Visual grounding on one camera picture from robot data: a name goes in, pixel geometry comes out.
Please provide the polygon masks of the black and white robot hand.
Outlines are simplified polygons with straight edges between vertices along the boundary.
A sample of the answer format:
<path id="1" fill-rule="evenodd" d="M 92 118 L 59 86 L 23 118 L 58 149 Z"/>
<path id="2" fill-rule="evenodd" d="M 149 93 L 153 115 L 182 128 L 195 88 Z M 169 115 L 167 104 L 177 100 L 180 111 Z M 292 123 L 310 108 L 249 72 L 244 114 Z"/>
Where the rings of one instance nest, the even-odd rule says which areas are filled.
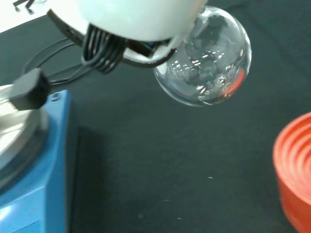
<path id="1" fill-rule="evenodd" d="M 81 47 L 83 66 L 107 74 L 120 62 L 154 68 L 194 29 L 205 0 L 50 0 L 47 16 Z"/>

